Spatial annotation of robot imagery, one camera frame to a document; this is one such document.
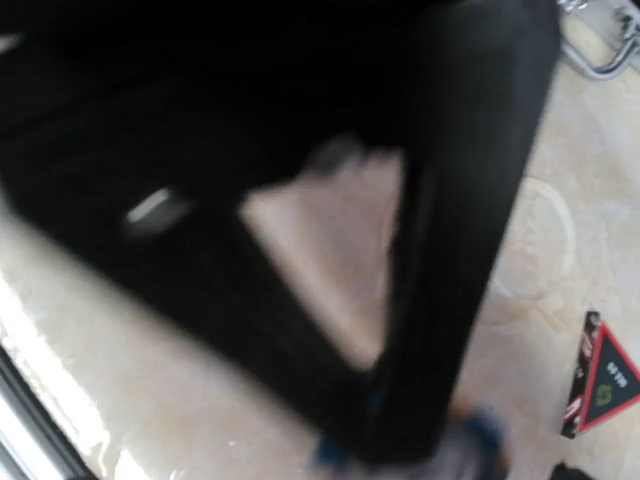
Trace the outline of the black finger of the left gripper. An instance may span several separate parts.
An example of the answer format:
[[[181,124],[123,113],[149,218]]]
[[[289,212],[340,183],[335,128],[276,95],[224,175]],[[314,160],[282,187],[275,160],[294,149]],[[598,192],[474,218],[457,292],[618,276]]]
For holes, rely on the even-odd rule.
[[[11,207],[350,456],[434,450],[560,50],[552,1],[5,1]],[[257,237],[400,157],[381,357],[349,365]]]

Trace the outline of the blue white poker chip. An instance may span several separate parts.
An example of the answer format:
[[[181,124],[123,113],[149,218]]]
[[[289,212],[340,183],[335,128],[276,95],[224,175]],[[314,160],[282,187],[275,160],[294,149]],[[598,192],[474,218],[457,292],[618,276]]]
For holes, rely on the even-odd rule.
[[[454,408],[432,454],[410,464],[367,466],[328,440],[318,443],[311,470],[318,479],[505,479],[504,429],[493,412]]]

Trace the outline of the aluminium poker chip case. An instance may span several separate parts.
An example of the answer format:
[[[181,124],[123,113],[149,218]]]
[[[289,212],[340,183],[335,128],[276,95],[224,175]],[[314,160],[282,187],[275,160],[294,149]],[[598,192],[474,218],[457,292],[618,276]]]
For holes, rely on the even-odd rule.
[[[562,52],[566,62],[592,81],[609,81],[628,70],[639,72],[639,2],[557,1],[564,20],[574,20],[597,38],[611,55],[599,64],[570,38],[564,36]]]

